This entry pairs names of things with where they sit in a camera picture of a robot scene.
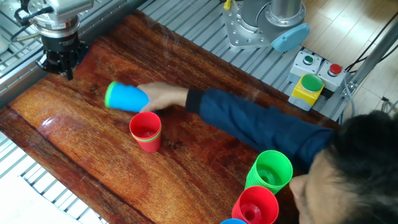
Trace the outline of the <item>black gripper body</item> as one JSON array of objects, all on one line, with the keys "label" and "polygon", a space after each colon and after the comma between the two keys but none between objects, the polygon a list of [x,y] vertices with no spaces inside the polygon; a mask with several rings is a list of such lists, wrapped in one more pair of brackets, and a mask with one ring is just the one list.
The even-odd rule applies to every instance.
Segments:
[{"label": "black gripper body", "polygon": [[60,53],[62,55],[71,56],[72,53],[76,52],[80,44],[77,32],[72,35],[59,38],[41,35],[41,40],[44,46],[44,55],[55,55]]}]

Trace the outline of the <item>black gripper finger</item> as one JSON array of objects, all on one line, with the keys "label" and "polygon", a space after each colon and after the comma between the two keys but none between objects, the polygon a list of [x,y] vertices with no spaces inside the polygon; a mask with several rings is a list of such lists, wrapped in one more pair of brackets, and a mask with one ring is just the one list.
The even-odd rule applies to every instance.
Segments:
[{"label": "black gripper finger", "polygon": [[76,42],[70,47],[69,69],[68,69],[69,73],[73,73],[75,67],[82,63],[88,50],[89,46],[86,44],[86,42],[79,42],[79,43]]},{"label": "black gripper finger", "polygon": [[73,67],[68,59],[61,53],[44,53],[35,61],[36,65],[45,72],[63,75],[67,80],[73,79]]}]

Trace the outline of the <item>person's right hand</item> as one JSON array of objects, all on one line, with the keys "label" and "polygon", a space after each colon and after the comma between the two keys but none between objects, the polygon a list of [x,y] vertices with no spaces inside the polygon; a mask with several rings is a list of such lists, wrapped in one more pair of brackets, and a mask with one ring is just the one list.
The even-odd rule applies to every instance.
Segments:
[{"label": "person's right hand", "polygon": [[148,104],[141,109],[141,112],[162,110],[175,105],[184,107],[188,95],[188,88],[163,82],[141,84],[138,89],[142,90],[149,99]]}]

